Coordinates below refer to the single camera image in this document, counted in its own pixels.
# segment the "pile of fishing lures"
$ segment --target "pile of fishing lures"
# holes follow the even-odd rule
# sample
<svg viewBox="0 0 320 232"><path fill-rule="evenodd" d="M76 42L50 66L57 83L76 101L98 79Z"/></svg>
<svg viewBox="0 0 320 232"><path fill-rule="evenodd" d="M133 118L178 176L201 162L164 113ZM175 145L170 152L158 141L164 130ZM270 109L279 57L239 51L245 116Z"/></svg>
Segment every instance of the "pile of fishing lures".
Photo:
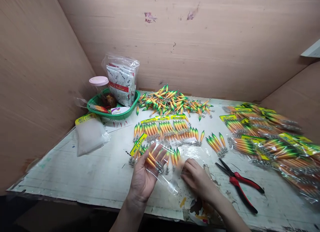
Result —
<svg viewBox="0 0 320 232"><path fill-rule="evenodd" d="M209 100L205 103L201 103L200 100L191 100L180 93L179 90L169 91L167 84L157 92L144 93L139 98L137 115L139 114L139 108L144 108L143 111L153 110L150 117L156 112L160 116L167 116L169 114L182 115L184 112L187 112L189 117L190 113L197 113L200 121L202 117L205 117L205 114L208 114L212 118L210 112L214 111L209 108L213 105L208 104L208 102Z"/></svg>
<svg viewBox="0 0 320 232"><path fill-rule="evenodd" d="M244 103L242 104L245 108L250 108L253 112L257 113L257 114L261 114L261 110L259 109L259 107L256 104L253 103Z"/></svg>
<svg viewBox="0 0 320 232"><path fill-rule="evenodd" d="M134 126L134 136L133 136L132 142L136 142L142 136L144 131L147 131L147 129L144 128L143 124L140 124L140 123L136 124Z"/></svg>
<svg viewBox="0 0 320 232"><path fill-rule="evenodd" d="M171 163L172 163L172 171L174 172L175 169L176 169L176 166L178 165L178 161L180 160L180 151L179 151L179 148L177 147L176 150L173 149L172 150L172 147L170 147L170 150L173 151L173 153L168 153L168 155L170 155L170 158L171 158ZM170 171L170 168L169 168L169 160L167 161L167 166L166 166L166 175L169 174L169 171Z"/></svg>
<svg viewBox="0 0 320 232"><path fill-rule="evenodd" d="M217 155L222 158L225 156L226 152L228 152L228 149L226 147L226 143L224 141L223 135L219 132L219 138L221 140L218 140L218 138L215 136L214 133L211 134L209 138L206 137L207 143L211 146L211 148L217 153Z"/></svg>
<svg viewBox="0 0 320 232"><path fill-rule="evenodd" d="M106 113L106 114L112 114L111 110L107 110L105 107L102 107L102 106L89 104L89 107L95 111L99 111L99 112Z"/></svg>
<svg viewBox="0 0 320 232"><path fill-rule="evenodd" d="M320 201L320 177L319 175L299 175L297 176L292 170L278 165L282 177L290 182L298 191L305 196L310 203L318 203Z"/></svg>
<svg viewBox="0 0 320 232"><path fill-rule="evenodd" d="M308 149L313 150L314 151L314 158L320 158L320 145L313 143L311 140L309 139L301 139L301 137L296 137L296 139L298 140L298 142L300 144L303 144L305 146L307 146Z"/></svg>
<svg viewBox="0 0 320 232"><path fill-rule="evenodd" d="M271 167L268 160L265 160L265 156L259 148L259 143L250 139L233 138L229 137L228 142L230 148L237 150L242 154L246 154L250 162L262 166Z"/></svg>
<svg viewBox="0 0 320 232"><path fill-rule="evenodd" d="M130 157L129 159L129 165L131 165L132 167L134 167L137 163L137 161L140 159L141 155L143 155L146 150L148 149L148 146L144 147L141 146L139 149L137 149L137 151L135 152L135 154ZM161 164L158 161L162 161L164 158L155 158L152 155L152 151L150 151L150 153L148 154L148 158L146 159L146 162L156 170L156 172L158 172L160 175L163 174L163 166L161 166Z"/></svg>
<svg viewBox="0 0 320 232"><path fill-rule="evenodd" d="M264 116L269 120L269 124L283 132L291 132L294 134L302 134L302 128L293 120L277 113L264 112Z"/></svg>
<svg viewBox="0 0 320 232"><path fill-rule="evenodd" d="M287 144L279 138L265 141L260 148L271 160L292 159L300 155L300 152L294 146Z"/></svg>
<svg viewBox="0 0 320 232"><path fill-rule="evenodd" d="M244 128L243 124L238 120L225 120L227 128L235 137L241 137L242 134L247 134L247 130Z"/></svg>
<svg viewBox="0 0 320 232"><path fill-rule="evenodd" d="M181 146L183 144L190 144L190 145L196 145L201 146L203 136L201 134L201 138L199 140L199 132L197 128L190 128L185 129L183 132L179 132L177 129L174 130L173 135L165 136L165 138L161 138L160 142L167 142L169 144L177 144L178 146Z"/></svg>
<svg viewBox="0 0 320 232"><path fill-rule="evenodd" d="M250 136L259 137L260 133L259 131L253 127L250 123L243 123L243 128L247 131L245 134Z"/></svg>

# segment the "workbench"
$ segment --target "workbench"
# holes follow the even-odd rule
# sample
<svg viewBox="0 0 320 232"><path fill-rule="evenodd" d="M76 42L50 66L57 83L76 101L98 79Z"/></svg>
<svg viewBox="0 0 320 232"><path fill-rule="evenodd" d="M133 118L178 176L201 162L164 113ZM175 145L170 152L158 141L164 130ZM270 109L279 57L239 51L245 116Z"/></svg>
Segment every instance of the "workbench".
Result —
<svg viewBox="0 0 320 232"><path fill-rule="evenodd" d="M227 114L223 106L240 105L241 102L212 99L210 104L214 105L215 112L211 113L213 118L206 115L199 121L197 114L191 114L189 120L192 127L197 128L199 133L205 130L205 136L221 132L229 147L227 137L230 131L219 116ZM81 157L77 157L77 138L73 129L8 191L120 209L127 196L133 172L126 151L130 152L133 147L135 124L149 118L150 114L151 111L140 110L137 116L133 112L130 116L133 121L131 126L111 132L111 140L106 145ZM229 176L215 165L218 156L205 138L201 149L205 156L197 161L208 166L207 172L213 182L251 229L319 231L320 213L276 171L253 165L246 156L230 149L224 157L224 162L231 170L264 188L265 195L262 195L241 183L249 201L258 210L258 214L254 215L241 201L235 187L229 182ZM173 195L161 183L156 183L145 213L175 221L190 221L190 207L195 197L182 179L178 180L178 187L178 194Z"/></svg>

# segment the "green plastic basket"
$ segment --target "green plastic basket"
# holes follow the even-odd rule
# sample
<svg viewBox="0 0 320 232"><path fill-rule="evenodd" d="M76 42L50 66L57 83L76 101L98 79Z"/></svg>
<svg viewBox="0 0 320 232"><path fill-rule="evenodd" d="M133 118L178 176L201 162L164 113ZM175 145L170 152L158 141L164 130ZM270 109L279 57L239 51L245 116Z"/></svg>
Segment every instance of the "green plastic basket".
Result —
<svg viewBox="0 0 320 232"><path fill-rule="evenodd" d="M109 88L106 88L103 90L103 94L109 93L109 92L110 92ZM112 121L121 121L121 120L128 118L132 114L132 112L134 111L134 108L136 107L136 105L138 103L139 98L140 98L140 92L136 91L135 96L134 96L134 103L132 104L130 109L124 113L116 114L116 115L111 115L111 114L106 114L103 112L95 111L89 107L90 104L97 105L97 106L103 106L102 101L99 98L99 95L95 95L93 98L91 98L89 100L89 102L87 103L87 108L89 111L91 111L95 114L98 114L100 117L103 117L103 118L106 118L106 119L112 120ZM123 107L123 105L117 103L117 107Z"/></svg>

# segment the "finger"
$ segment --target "finger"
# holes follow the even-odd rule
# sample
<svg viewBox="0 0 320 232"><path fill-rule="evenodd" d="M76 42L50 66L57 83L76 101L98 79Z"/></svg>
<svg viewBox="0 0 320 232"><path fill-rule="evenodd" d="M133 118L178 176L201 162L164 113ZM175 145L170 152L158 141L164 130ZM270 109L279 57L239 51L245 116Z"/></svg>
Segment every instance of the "finger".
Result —
<svg viewBox="0 0 320 232"><path fill-rule="evenodd" d="M192 165L195 169L202 169L201 166L196 162L195 159L187 159L186 163L189 163L190 165Z"/></svg>
<svg viewBox="0 0 320 232"><path fill-rule="evenodd" d="M138 163L136 164L135 167L137 167L138 169L142 168L144 166L144 163L146 162L146 159L148 158L148 155L149 155L149 151L146 150L146 152L144 152L143 155L138 160Z"/></svg>
<svg viewBox="0 0 320 232"><path fill-rule="evenodd" d="M157 155L159 154L160 150L162 149L162 145L158 145L157 148L154 150L154 152L152 153L153 157L157 157Z"/></svg>
<svg viewBox="0 0 320 232"><path fill-rule="evenodd" d="M154 150L154 148L156 147L156 145L157 145L156 142L154 142L154 143L151 144L151 146L148 148L148 150L149 150L150 153L153 152L153 150Z"/></svg>
<svg viewBox="0 0 320 232"><path fill-rule="evenodd" d="M160 163L162 159L165 157L166 153L167 153L167 150L163 149L161 153L157 156L156 160Z"/></svg>
<svg viewBox="0 0 320 232"><path fill-rule="evenodd" d="M195 183L193 182L193 180L189 177L189 176L187 176L187 175L185 175L185 174L182 174L181 175L181 178L187 183L187 185L188 186L190 186L192 189L195 189L196 187L195 187Z"/></svg>
<svg viewBox="0 0 320 232"><path fill-rule="evenodd" d="M182 169L181 174L185 174L187 176L192 176L192 174L185 167Z"/></svg>
<svg viewBox="0 0 320 232"><path fill-rule="evenodd" d="M184 167L190 172L192 175L196 173L196 169L188 163L188 160L185 162Z"/></svg>
<svg viewBox="0 0 320 232"><path fill-rule="evenodd" d="M160 162L160 166L163 167L168 162L169 156L165 156Z"/></svg>

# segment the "yellow label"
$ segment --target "yellow label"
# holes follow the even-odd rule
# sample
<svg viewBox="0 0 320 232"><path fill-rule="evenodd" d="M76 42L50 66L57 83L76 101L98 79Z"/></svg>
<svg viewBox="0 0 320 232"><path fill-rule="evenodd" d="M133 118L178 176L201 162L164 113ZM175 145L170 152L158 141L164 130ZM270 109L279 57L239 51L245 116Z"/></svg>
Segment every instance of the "yellow label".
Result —
<svg viewBox="0 0 320 232"><path fill-rule="evenodd" d="M293 137L287 133L279 134L279 136L282 139L284 139L286 142L290 143L291 145L296 147L298 150L303 152L304 154L313 155L313 154L317 153L317 151L315 151L313 148L308 147L303 142L299 142L295 137Z"/></svg>
<svg viewBox="0 0 320 232"><path fill-rule="evenodd" d="M249 123L250 121L248 120L248 119L243 119L242 121L241 121L241 123Z"/></svg>
<svg viewBox="0 0 320 232"><path fill-rule="evenodd" d="M94 113L89 113L89 114L86 114L86 115L81 116L80 118L76 119L75 124L76 124L76 125L79 125L79 124L81 124L81 123L83 123L83 122L85 122L85 121L87 121L87 120L90 120L90 119L96 118L96 117L97 117L96 114L94 114Z"/></svg>
<svg viewBox="0 0 320 232"><path fill-rule="evenodd" d="M185 119L186 115L172 115L170 116L171 119Z"/></svg>
<svg viewBox="0 0 320 232"><path fill-rule="evenodd" d="M265 108L263 108L263 107L259 107L259 109L260 109L262 112L265 111L265 112L276 113L275 110L265 109Z"/></svg>
<svg viewBox="0 0 320 232"><path fill-rule="evenodd" d="M257 153L261 156L261 159L264 159L264 160L269 160L268 157L266 157L264 154L262 154L259 150L256 150Z"/></svg>
<svg viewBox="0 0 320 232"><path fill-rule="evenodd" d="M296 136L297 139L303 141L303 142L310 142L312 143L312 140L308 139L307 137L304 136Z"/></svg>
<svg viewBox="0 0 320 232"><path fill-rule="evenodd" d="M259 144L259 142L263 142L266 139L265 138L261 138L261 137L255 137L255 136L250 136L250 135L242 135L241 139L250 139L250 140L255 140L256 143Z"/></svg>
<svg viewBox="0 0 320 232"><path fill-rule="evenodd" d="M148 123L148 122L155 121L155 120L156 120L155 118L151 118L151 119L142 120L142 121L140 121L140 123L143 124L143 123Z"/></svg>
<svg viewBox="0 0 320 232"><path fill-rule="evenodd" d="M170 120L170 116L156 116L155 120Z"/></svg>
<svg viewBox="0 0 320 232"><path fill-rule="evenodd" d="M225 115L225 116L220 116L220 119L222 121L226 121L226 120L236 120L237 117L235 115Z"/></svg>
<svg viewBox="0 0 320 232"><path fill-rule="evenodd" d="M243 108L243 107L235 107L234 109L236 111L247 111L247 112L251 112L252 111L250 108Z"/></svg>
<svg viewBox="0 0 320 232"><path fill-rule="evenodd" d="M263 160L269 160L269 158L266 157L266 156L260 151L260 149L259 149L259 147L258 147L258 144L259 144L261 141L265 141L266 139L260 138L260 137L255 137L255 136L249 136L249 135L242 135L242 136L241 136L241 139L242 139L243 136L251 137L251 138L249 138L249 139L251 139L252 142L254 143L254 147L256 148L256 152L257 152L258 155L260 155L261 159L263 159Z"/></svg>
<svg viewBox="0 0 320 232"><path fill-rule="evenodd" d="M137 149L140 148L140 146L142 145L142 142L147 138L147 136L148 136L147 134L142 134L142 136L139 138L138 142L133 146L132 150L130 151L131 156L134 156Z"/></svg>

